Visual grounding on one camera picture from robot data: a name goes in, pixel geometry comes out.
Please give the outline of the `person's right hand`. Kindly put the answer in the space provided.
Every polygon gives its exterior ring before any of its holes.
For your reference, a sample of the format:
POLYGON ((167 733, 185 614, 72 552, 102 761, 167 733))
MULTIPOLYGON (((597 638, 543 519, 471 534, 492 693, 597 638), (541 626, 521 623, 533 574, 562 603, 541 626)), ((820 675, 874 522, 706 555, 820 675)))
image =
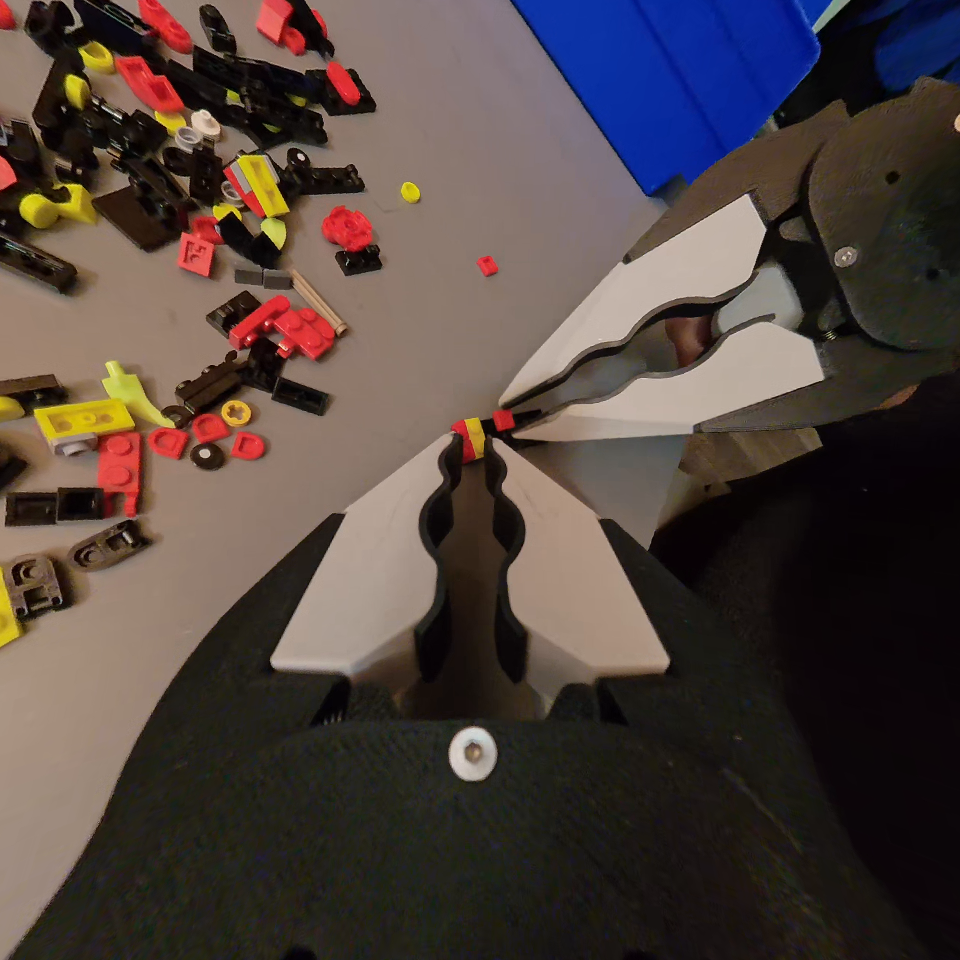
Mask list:
POLYGON ((676 354, 677 367, 686 368, 713 345, 714 318, 712 315, 666 318, 664 332, 676 354))

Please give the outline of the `blue plastic bin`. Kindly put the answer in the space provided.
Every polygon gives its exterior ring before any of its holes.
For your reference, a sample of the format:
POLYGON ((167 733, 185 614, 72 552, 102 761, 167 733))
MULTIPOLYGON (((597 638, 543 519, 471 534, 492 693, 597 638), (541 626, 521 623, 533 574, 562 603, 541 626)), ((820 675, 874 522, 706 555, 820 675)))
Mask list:
POLYGON ((820 54, 821 1, 514 1, 652 196, 749 142, 820 54))

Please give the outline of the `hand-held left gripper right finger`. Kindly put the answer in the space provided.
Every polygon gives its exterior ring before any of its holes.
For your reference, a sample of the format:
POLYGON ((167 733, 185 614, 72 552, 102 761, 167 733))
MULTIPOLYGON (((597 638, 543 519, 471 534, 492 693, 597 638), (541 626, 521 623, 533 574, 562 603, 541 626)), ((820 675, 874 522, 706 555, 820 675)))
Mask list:
POLYGON ((547 714, 564 689, 666 675, 671 658, 605 520, 503 440, 486 444, 496 574, 494 645, 547 714))

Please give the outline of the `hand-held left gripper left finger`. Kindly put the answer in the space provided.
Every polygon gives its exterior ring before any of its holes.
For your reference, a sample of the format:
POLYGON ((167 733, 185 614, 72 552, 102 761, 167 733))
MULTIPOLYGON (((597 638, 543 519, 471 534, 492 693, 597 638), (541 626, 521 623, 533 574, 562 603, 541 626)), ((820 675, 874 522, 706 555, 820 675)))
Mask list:
POLYGON ((447 432, 332 519, 329 546, 270 666, 338 674, 399 695, 434 682, 452 644, 440 546, 453 526, 463 438, 447 432))

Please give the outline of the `pile of lego pieces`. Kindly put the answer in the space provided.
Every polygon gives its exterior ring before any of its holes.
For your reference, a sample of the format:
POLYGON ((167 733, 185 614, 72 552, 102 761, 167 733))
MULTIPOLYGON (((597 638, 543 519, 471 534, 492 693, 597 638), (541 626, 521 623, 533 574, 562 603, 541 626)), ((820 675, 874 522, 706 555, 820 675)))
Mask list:
POLYGON ((258 2, 258 35, 323 65, 292 69, 238 53, 217 6, 198 7, 206 47, 164 2, 30 2, 21 21, 2 2, 2 30, 51 62, 28 118, 2 119, 2 270, 54 294, 77 288, 77 267, 29 241, 70 222, 112 226, 140 252, 175 250, 176 267, 211 279, 219 251, 241 258, 240 291, 205 317, 229 343, 222 361, 156 406, 139 377, 105 363, 105 397, 73 402, 54 374, 2 379, 2 423, 33 418, 58 457, 95 454, 92 486, 16 489, 28 463, 2 444, 7 528, 123 518, 68 548, 74 570, 106 570, 151 540, 138 523, 144 447, 205 472, 257 461, 245 390, 324 415, 329 395, 287 378, 286 361, 323 358, 348 331, 296 269, 282 270, 287 218, 306 197, 361 193, 356 166, 316 166, 306 146, 329 142, 324 116, 370 114, 377 102, 334 57, 309 2, 258 2))

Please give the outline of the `black plate yellow red assembly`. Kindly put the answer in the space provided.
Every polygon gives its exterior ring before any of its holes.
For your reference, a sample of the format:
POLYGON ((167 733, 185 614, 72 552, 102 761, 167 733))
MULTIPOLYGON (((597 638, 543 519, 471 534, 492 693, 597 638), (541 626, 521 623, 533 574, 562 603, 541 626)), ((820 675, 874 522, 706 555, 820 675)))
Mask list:
POLYGON ((493 431, 491 422, 493 413, 487 418, 467 417, 452 424, 451 430, 462 438, 462 464, 464 466, 481 460, 485 456, 487 441, 492 439, 498 439, 513 449, 531 444, 530 440, 518 439, 517 432, 539 420, 542 411, 540 409, 521 412, 510 410, 514 415, 516 427, 509 433, 498 434, 493 431))

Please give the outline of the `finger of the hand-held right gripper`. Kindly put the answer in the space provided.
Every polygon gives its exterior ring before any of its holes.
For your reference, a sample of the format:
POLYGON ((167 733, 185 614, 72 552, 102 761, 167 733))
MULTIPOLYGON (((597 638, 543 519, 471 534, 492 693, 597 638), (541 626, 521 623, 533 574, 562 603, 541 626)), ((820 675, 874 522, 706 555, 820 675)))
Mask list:
POLYGON ((516 406, 568 380, 582 363, 618 353, 674 307, 714 306, 745 289, 766 226, 744 195, 648 251, 618 264, 522 366, 503 391, 516 406))
POLYGON ((642 374, 605 397, 564 404, 512 436, 565 443, 690 435, 705 422, 824 379, 814 342, 758 318, 724 334, 691 366, 642 374))

